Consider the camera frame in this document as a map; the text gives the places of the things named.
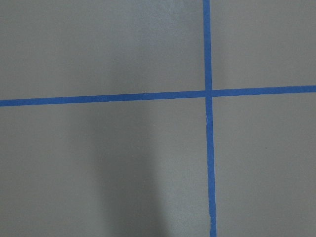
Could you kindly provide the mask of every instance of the gray floor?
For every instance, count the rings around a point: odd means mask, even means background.
[[[316,3],[212,4],[213,88],[316,85]],[[204,90],[202,1],[1,0],[0,100]],[[314,237],[316,94],[213,99],[218,237]],[[0,107],[0,236],[207,237],[205,101]]]
[[[204,99],[1,108],[0,236],[208,236]]]

